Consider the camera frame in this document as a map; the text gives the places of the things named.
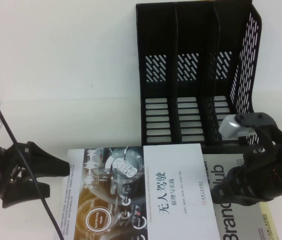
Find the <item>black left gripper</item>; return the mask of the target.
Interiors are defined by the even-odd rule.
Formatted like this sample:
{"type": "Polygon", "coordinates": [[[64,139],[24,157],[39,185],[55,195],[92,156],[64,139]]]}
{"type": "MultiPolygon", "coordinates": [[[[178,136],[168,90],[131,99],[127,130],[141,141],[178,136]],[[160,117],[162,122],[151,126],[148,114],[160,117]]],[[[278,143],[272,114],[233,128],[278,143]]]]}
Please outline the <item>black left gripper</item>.
{"type": "Polygon", "coordinates": [[[40,199],[17,148],[27,161],[30,160],[30,167],[36,178],[67,177],[70,174],[70,164],[67,161],[47,153],[34,142],[18,143],[8,149],[0,147],[0,200],[4,209],[40,199]]]}

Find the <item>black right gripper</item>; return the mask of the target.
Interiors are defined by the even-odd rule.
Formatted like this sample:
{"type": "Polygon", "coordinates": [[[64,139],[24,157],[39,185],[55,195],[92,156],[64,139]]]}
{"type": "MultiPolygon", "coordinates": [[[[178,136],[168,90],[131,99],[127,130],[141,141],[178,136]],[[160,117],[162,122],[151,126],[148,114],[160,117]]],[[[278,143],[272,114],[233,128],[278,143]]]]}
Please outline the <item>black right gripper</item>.
{"type": "Polygon", "coordinates": [[[229,181],[210,190],[214,204],[252,206],[282,196],[282,131],[273,124],[253,128],[263,149],[244,153],[244,164],[229,171],[229,181]]]}

